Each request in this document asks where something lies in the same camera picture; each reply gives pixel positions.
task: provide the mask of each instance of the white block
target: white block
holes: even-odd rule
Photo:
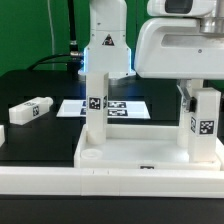
[[[224,197],[223,172],[121,170],[120,196]]]
[[[4,132],[4,126],[0,125],[0,147],[5,142],[5,132]]]
[[[82,195],[119,196],[120,178],[109,169],[84,169],[82,172]]]
[[[0,194],[81,195],[80,169],[0,167]]]
[[[196,112],[191,116],[188,154],[190,162],[214,162],[221,93],[212,89],[195,89]]]
[[[108,74],[89,73],[86,85],[87,139],[91,144],[102,144],[106,141]]]
[[[53,100],[50,97],[36,97],[9,109],[10,123],[24,125],[49,112]]]

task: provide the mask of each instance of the black tabletop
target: black tabletop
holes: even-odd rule
[[[10,124],[8,109],[37,96],[53,98],[50,112],[23,126]],[[1,166],[73,167],[85,118],[57,118],[64,99],[85,99],[85,83],[78,82],[74,74],[18,70],[0,77],[0,125],[6,134],[0,148]],[[109,119],[109,123],[178,125],[176,80],[138,78],[131,84],[110,87],[109,99],[143,100],[152,118]],[[1,224],[220,224],[223,211],[222,199],[0,196]]]

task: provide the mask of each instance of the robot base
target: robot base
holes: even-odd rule
[[[79,70],[79,81],[86,81],[87,73],[82,69]],[[109,85],[123,85],[127,83],[131,83],[136,79],[136,72],[131,70],[130,72],[120,72],[119,76],[117,73],[109,72]]]
[[[178,127],[108,125],[107,141],[102,145],[87,142],[83,127],[76,149],[76,168],[118,168],[159,170],[220,170],[224,146],[217,139],[217,160],[190,163],[186,148],[177,146]]]

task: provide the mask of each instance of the green backdrop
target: green backdrop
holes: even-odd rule
[[[126,0],[128,5],[127,43],[135,50],[136,37],[148,19],[148,0]],[[80,50],[89,42],[89,0],[74,0],[77,40]],[[67,0],[51,0],[55,52],[69,52]],[[25,69],[52,54],[47,0],[0,1],[0,75]]]

